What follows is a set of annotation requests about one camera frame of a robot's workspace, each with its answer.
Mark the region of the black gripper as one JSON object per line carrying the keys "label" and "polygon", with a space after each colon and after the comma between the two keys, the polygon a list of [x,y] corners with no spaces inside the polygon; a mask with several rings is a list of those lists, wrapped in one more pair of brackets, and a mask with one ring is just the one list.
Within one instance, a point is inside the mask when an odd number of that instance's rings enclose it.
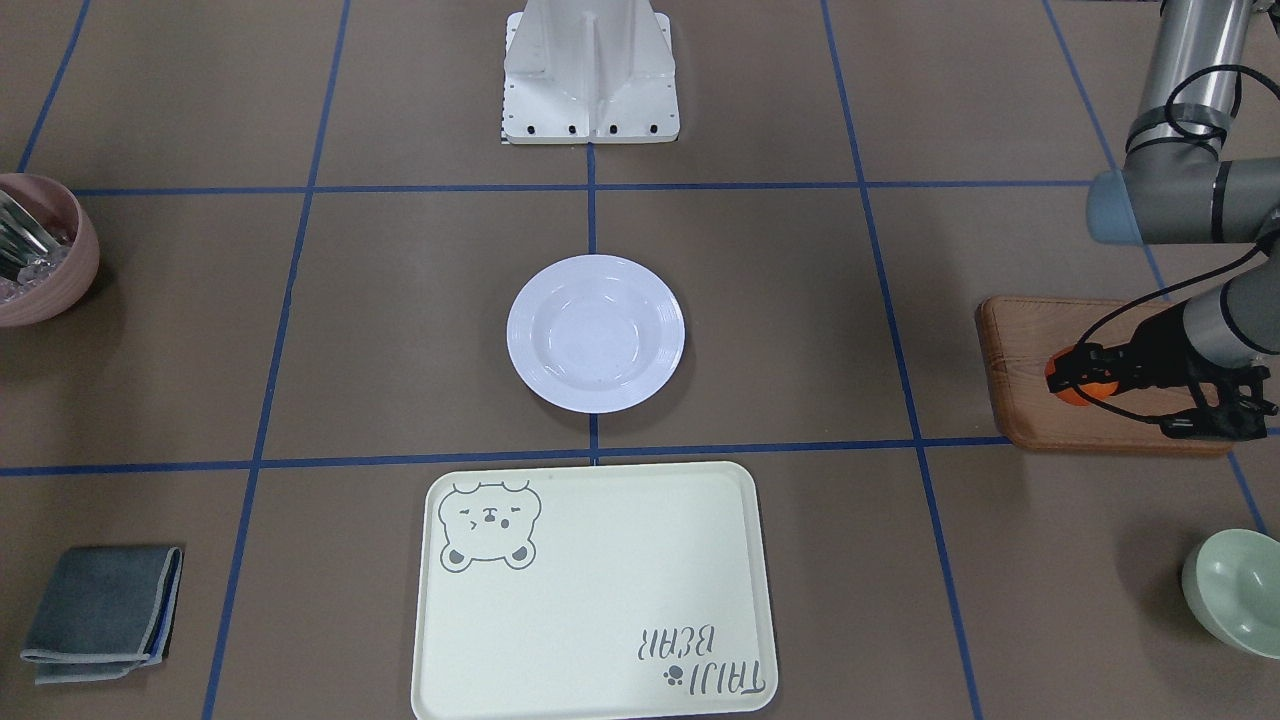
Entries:
{"label": "black gripper", "polygon": [[[1098,343],[1066,347],[1047,361],[1047,389],[1053,396],[1106,396],[1106,370],[1100,370]],[[1117,361],[1120,393],[1183,387],[1189,409],[1160,418],[1170,439],[1253,441],[1267,436],[1276,404],[1265,397],[1270,370],[1244,355],[1203,351],[1190,337],[1184,313],[1158,313],[1142,322],[1129,342],[1106,348]]]}

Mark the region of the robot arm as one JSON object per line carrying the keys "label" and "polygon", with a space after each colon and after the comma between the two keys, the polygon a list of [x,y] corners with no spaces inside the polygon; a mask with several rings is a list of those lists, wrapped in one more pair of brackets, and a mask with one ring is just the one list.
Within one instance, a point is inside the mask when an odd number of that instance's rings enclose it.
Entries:
{"label": "robot arm", "polygon": [[1220,152],[1242,105],[1251,19],[1275,1],[1165,1],[1139,111],[1121,168],[1087,199],[1093,240],[1111,245],[1243,243],[1224,282],[1142,322],[1115,346],[1092,332],[1044,366],[1050,393],[1160,428],[1171,439],[1262,439],[1277,405],[1265,357],[1279,348],[1276,158]]}

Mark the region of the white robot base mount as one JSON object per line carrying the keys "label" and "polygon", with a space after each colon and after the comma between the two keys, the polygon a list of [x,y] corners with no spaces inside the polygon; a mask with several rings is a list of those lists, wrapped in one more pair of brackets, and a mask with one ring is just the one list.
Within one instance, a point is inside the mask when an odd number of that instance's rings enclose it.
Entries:
{"label": "white robot base mount", "polygon": [[680,137],[672,24],[649,1],[529,1],[507,17],[504,50],[506,143]]}

